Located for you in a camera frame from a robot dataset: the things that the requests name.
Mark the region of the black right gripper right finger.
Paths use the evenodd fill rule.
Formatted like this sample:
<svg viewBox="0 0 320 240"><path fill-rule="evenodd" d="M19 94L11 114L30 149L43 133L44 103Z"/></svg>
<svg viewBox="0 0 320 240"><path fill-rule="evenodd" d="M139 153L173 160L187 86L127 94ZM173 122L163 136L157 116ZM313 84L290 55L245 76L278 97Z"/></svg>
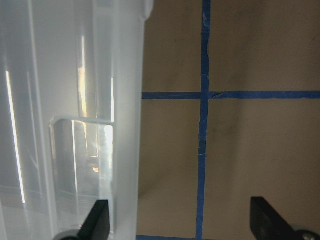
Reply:
<svg viewBox="0 0 320 240"><path fill-rule="evenodd" d="M261 196L250 199L250 230L256 240L303 240Z"/></svg>

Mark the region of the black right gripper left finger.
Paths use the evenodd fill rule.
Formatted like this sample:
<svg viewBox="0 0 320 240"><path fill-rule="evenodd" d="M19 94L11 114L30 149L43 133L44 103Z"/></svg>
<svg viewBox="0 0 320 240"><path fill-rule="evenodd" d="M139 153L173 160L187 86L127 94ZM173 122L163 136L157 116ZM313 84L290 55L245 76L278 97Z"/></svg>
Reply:
<svg viewBox="0 0 320 240"><path fill-rule="evenodd" d="M76 236L78 240L107 240L110 231L109 202L97 200Z"/></svg>

